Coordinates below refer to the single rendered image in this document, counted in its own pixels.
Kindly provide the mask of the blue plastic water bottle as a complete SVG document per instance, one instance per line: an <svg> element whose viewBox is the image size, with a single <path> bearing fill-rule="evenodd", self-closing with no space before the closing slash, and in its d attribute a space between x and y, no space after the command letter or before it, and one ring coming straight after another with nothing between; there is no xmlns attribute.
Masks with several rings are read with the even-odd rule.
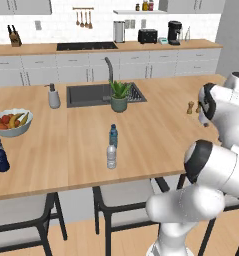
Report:
<svg viewBox="0 0 239 256"><path fill-rule="evenodd" d="M109 144L114 146L118 145L118 131L115 124L111 125L109 132Z"/></svg>

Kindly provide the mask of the clear plastic bottle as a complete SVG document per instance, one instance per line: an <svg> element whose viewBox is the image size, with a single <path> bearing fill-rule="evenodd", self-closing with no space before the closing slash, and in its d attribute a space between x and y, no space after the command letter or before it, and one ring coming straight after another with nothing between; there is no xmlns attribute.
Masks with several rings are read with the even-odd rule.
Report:
<svg viewBox="0 0 239 256"><path fill-rule="evenodd" d="M107 147L107 167L114 169L117 165L117 149L114 145Z"/></svg>

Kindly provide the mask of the dark grey sink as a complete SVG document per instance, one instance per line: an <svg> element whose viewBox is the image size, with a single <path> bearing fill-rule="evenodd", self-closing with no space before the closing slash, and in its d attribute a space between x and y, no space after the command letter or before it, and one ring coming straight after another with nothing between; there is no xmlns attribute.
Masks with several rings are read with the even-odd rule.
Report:
<svg viewBox="0 0 239 256"><path fill-rule="evenodd" d="M126 94L129 103L146 102L140 89L134 82ZM67 87L67 107L89 107L109 105L113 90L109 84L80 85Z"/></svg>

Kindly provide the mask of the grey soap dispenser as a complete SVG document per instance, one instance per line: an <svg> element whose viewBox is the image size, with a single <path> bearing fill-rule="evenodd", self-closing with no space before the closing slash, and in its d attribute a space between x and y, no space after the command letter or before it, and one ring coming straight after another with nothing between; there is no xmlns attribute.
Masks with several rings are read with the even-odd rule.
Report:
<svg viewBox="0 0 239 256"><path fill-rule="evenodd" d="M48 91L49 106L52 109L58 109L61 105L59 93L55 89L55 85L53 83L48 84L47 87L49 88L49 91Z"/></svg>

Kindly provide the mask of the run of grey base cupboards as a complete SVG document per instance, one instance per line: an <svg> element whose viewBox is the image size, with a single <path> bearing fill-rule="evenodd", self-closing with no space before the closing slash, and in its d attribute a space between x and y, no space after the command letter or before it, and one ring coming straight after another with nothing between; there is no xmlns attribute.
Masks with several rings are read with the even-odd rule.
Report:
<svg viewBox="0 0 239 256"><path fill-rule="evenodd" d="M0 56L0 87L213 74L218 48Z"/></svg>

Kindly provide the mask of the black hob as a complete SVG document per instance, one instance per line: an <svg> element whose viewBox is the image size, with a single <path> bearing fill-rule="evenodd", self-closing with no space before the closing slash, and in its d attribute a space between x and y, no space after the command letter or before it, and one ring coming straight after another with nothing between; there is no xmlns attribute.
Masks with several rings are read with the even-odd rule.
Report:
<svg viewBox="0 0 239 256"><path fill-rule="evenodd" d="M118 49L112 42L75 42L75 43L58 43L57 51L72 50L101 50L101 49Z"/></svg>

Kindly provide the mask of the steel canister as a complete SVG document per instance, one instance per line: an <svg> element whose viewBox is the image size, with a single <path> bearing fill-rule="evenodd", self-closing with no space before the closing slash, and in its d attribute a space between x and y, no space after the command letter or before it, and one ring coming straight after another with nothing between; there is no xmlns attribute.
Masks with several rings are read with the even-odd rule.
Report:
<svg viewBox="0 0 239 256"><path fill-rule="evenodd" d="M124 21L114 21L113 22L113 35L114 41L116 43L125 42L125 22Z"/></svg>

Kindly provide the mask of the black toaster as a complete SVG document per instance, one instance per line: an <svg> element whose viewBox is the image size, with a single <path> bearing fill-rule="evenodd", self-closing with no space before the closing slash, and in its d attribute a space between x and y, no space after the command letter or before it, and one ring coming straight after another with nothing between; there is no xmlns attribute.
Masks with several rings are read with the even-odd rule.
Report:
<svg viewBox="0 0 239 256"><path fill-rule="evenodd" d="M138 31L138 42L141 44L145 43L157 43L158 31L155 29L140 29Z"/></svg>

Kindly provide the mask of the yellow bananas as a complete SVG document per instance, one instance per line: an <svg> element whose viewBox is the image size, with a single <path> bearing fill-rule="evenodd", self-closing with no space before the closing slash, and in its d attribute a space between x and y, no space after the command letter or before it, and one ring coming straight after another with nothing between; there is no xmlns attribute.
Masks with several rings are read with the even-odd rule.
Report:
<svg viewBox="0 0 239 256"><path fill-rule="evenodd" d="M28 120L28 113L18 113L13 115L9 121L9 128L14 129L26 124Z"/></svg>

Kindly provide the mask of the pale grey fruit bowl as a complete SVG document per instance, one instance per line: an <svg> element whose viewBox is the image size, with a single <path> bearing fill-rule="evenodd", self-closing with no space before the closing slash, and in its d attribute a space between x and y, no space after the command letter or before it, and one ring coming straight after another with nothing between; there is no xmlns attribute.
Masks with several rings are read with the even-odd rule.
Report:
<svg viewBox="0 0 239 256"><path fill-rule="evenodd" d="M33 113L30 110L26 110L23 108L20 108L20 109L13 108L13 109L9 109L9 110L4 110L4 111L0 112L0 118L3 115L8 115L8 114L22 114L22 116L19 118L20 121L22 121L25 116L28 116L28 118L24 125L19 126L17 128L11 128L11 129L5 129L5 130L0 129L0 136L2 136L2 137L17 137L19 135L24 134L29 129L30 124L33 119Z"/></svg>

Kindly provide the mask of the dark blue glass bottle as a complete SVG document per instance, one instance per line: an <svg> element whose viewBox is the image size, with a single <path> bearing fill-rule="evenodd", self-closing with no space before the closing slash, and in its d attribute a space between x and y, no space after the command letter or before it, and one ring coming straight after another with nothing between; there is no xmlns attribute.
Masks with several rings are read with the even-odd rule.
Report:
<svg viewBox="0 0 239 256"><path fill-rule="evenodd" d="M0 172L6 172L10 169L10 164L7 155L3 149L0 148Z"/></svg>

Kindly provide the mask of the brown knife block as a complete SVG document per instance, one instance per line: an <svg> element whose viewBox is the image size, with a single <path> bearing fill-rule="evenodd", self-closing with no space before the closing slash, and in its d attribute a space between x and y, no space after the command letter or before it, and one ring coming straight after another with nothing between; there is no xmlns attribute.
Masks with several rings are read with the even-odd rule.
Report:
<svg viewBox="0 0 239 256"><path fill-rule="evenodd" d="M18 32L16 31L15 27L8 25L7 29L8 29L11 45L13 47L20 47L22 45L22 42L21 42L20 36L19 36Z"/></svg>

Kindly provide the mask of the grey fridge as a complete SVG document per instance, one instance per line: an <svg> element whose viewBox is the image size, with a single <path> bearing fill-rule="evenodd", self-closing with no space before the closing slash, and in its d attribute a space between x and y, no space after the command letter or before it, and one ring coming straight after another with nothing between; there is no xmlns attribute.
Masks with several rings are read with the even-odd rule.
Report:
<svg viewBox="0 0 239 256"><path fill-rule="evenodd" d="M215 42L223 46L216 72L227 77L239 71L239 0L226 0Z"/></svg>

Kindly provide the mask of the white wall shelf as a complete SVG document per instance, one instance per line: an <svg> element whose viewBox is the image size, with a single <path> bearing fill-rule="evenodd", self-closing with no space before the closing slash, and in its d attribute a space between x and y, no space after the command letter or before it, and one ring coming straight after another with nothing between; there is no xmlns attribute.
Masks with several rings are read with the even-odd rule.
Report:
<svg viewBox="0 0 239 256"><path fill-rule="evenodd" d="M155 14L167 14L165 11L154 10L154 11L136 11L136 10L113 10L113 13L118 15L155 15Z"/></svg>

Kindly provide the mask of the grey wall cupboards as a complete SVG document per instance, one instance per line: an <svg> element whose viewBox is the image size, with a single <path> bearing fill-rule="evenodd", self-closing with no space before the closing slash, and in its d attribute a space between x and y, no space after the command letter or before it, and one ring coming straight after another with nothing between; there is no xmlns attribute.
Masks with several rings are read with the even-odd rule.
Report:
<svg viewBox="0 0 239 256"><path fill-rule="evenodd" d="M0 15L51 14L51 0L0 0Z"/></svg>
<svg viewBox="0 0 239 256"><path fill-rule="evenodd" d="M221 14L226 0L159 0L158 9L170 14Z"/></svg>

